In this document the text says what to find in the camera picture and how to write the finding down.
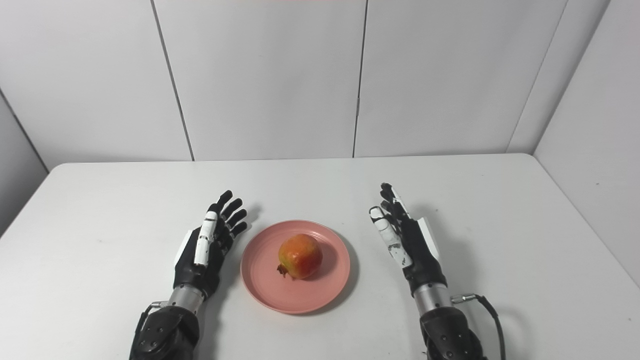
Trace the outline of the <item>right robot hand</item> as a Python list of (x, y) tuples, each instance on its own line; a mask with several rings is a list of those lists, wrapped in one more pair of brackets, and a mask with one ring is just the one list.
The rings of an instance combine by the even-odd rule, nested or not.
[(426, 218), (413, 218), (393, 185), (381, 183), (382, 202), (369, 210), (387, 251), (402, 270), (411, 293), (423, 286), (448, 286), (440, 253)]

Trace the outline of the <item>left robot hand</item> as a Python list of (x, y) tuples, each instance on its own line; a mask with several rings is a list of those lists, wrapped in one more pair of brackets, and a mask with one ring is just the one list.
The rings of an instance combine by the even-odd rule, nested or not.
[(191, 287), (205, 299), (217, 291), (226, 256), (237, 237), (249, 227), (247, 214), (242, 199), (235, 198), (231, 190), (210, 205), (201, 225), (187, 236), (174, 265), (174, 289)]

